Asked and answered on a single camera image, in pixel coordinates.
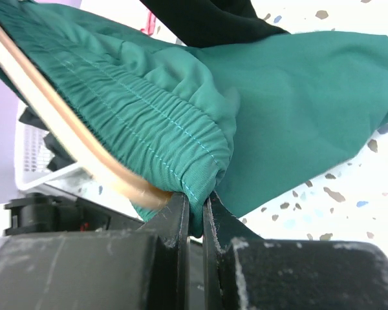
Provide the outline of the beige wooden hanger front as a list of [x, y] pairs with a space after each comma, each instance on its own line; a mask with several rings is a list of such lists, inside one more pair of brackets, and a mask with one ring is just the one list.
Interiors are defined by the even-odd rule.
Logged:
[[96, 180], [132, 202], [161, 209], [161, 191], [112, 157], [0, 26], [0, 67], [65, 150]]

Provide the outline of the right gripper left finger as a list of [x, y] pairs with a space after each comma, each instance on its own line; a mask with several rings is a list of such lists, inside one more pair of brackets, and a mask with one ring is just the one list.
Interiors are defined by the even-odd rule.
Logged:
[[0, 236], [0, 309], [187, 309], [189, 201], [137, 230]]

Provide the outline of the teal green shorts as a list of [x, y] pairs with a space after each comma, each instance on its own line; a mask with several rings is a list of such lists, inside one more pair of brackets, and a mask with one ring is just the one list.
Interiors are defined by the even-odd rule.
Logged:
[[212, 192], [244, 216], [351, 159], [388, 123], [387, 36], [197, 48], [34, 1], [0, 1], [0, 26], [110, 155], [188, 197], [193, 236]]

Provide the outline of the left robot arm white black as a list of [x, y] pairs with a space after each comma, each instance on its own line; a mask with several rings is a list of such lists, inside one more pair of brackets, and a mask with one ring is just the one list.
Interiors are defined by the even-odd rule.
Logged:
[[4, 209], [10, 212], [5, 236], [28, 233], [137, 230], [143, 221], [108, 209], [83, 198], [70, 200], [38, 192], [10, 200]]

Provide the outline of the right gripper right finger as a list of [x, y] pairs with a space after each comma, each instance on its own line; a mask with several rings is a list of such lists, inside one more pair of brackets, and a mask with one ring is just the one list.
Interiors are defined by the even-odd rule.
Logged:
[[207, 309], [388, 309], [388, 257], [373, 244], [264, 239], [216, 194], [203, 226]]

